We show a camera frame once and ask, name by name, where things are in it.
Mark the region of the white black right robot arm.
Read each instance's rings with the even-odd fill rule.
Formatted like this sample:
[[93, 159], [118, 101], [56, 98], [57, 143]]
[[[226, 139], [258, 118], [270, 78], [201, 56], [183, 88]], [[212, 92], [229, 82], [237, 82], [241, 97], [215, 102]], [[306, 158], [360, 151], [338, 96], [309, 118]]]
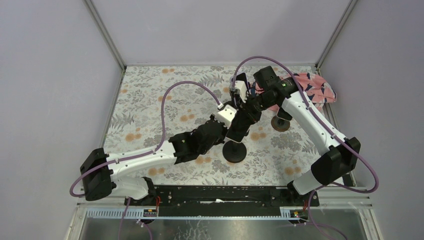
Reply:
[[255, 124], [262, 111], [277, 105], [277, 118], [295, 119], [315, 145], [320, 158], [300, 177], [288, 183], [287, 201], [293, 206], [301, 205], [307, 194], [333, 184], [357, 165], [361, 144], [357, 138], [350, 139], [335, 129], [306, 97], [297, 83], [296, 76], [280, 78], [271, 66], [254, 74], [262, 93], [248, 94], [249, 84], [244, 73], [230, 78], [231, 102], [237, 108], [232, 119], [228, 137], [239, 142], [249, 127]]

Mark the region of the black phone stand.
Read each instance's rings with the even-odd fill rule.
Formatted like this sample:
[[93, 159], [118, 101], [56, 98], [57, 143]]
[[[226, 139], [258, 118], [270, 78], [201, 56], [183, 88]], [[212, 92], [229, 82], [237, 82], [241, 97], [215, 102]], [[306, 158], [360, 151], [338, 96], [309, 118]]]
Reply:
[[222, 155], [229, 163], [237, 164], [247, 156], [247, 148], [243, 143], [228, 141], [222, 148]]

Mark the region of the phone with lavender case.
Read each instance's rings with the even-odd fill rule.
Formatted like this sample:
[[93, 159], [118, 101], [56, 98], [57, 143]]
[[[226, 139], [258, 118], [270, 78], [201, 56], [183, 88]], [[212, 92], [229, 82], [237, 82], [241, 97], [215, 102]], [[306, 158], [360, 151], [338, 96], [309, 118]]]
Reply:
[[236, 77], [230, 78], [229, 92], [230, 93], [246, 93], [250, 87], [245, 72], [238, 73]]

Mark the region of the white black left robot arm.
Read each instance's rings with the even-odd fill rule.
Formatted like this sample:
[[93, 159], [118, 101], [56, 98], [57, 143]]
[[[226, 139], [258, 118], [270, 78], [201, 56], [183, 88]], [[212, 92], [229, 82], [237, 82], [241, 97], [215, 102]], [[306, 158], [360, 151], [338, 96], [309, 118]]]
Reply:
[[80, 167], [84, 198], [97, 201], [111, 195], [126, 196], [148, 206], [155, 200], [155, 188], [148, 177], [135, 179], [133, 172], [156, 166], [168, 166], [196, 160], [213, 146], [222, 144], [233, 116], [211, 115], [192, 131], [176, 134], [157, 147], [105, 153], [94, 149]]

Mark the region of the phone with beige case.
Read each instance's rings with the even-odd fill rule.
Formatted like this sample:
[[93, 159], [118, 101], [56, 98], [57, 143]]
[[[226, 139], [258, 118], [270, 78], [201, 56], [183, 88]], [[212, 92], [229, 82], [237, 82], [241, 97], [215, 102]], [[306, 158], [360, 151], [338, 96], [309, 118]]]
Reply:
[[251, 125], [256, 121], [244, 110], [239, 110], [227, 131], [226, 138], [236, 143], [241, 143], [247, 135]]

